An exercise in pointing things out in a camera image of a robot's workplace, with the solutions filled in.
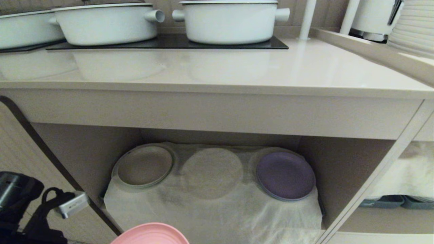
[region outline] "gray tray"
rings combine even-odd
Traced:
[[[405,203],[403,208],[408,209],[434,209],[434,202],[421,202],[409,196],[403,196]]]
[[[363,200],[360,207],[363,208],[397,208],[404,203],[404,198],[400,195],[383,196],[377,201]]]

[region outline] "white pipe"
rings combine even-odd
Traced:
[[[313,12],[315,11],[316,0],[307,0],[306,8],[304,9],[303,24],[301,25],[300,40],[309,39],[310,25],[312,24]]]
[[[345,12],[344,21],[342,22],[341,31],[339,33],[345,35],[350,33],[351,25],[354,21],[359,2],[360,0],[350,0],[350,2],[348,2],[347,11]]]

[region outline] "wooden cabinet door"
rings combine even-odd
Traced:
[[[16,105],[5,97],[0,97],[0,171],[34,177],[44,184],[45,189],[81,190]],[[40,199],[32,201],[20,222],[21,228],[40,203]],[[109,244],[119,234],[93,202],[68,219],[62,219],[51,211],[48,223],[52,229],[63,231],[66,238],[90,244]]]

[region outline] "white casserole pot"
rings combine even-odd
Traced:
[[[164,13],[151,3],[84,5],[53,9],[53,23],[62,28],[73,45],[109,45],[137,42],[157,36],[155,22]]]
[[[35,11],[0,16],[0,49],[17,48],[64,39],[62,30],[49,23],[54,13]]]
[[[181,1],[184,10],[172,13],[185,21],[189,40],[206,44],[249,44],[269,40],[274,21],[288,21],[289,9],[275,0]]]

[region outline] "pink plate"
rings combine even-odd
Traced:
[[[174,227],[163,223],[138,225],[120,235],[111,244],[189,244]]]

